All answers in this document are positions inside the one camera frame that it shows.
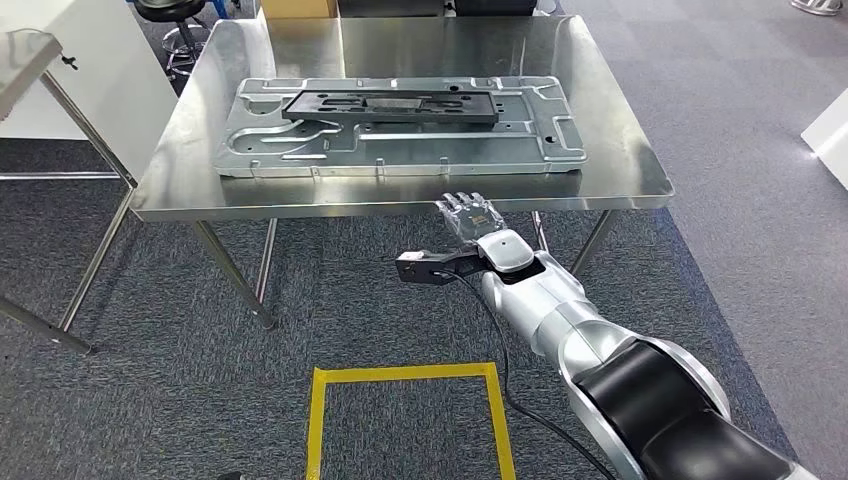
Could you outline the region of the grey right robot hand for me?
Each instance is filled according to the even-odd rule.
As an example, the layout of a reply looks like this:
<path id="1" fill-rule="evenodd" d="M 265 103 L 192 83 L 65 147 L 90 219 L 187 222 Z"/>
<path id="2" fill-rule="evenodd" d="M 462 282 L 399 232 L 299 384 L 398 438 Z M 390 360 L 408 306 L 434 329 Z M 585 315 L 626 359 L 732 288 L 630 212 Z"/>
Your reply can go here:
<path id="1" fill-rule="evenodd" d="M 501 214 L 477 192 L 443 193 L 435 205 L 463 243 L 475 243 L 490 233 L 506 229 Z"/>

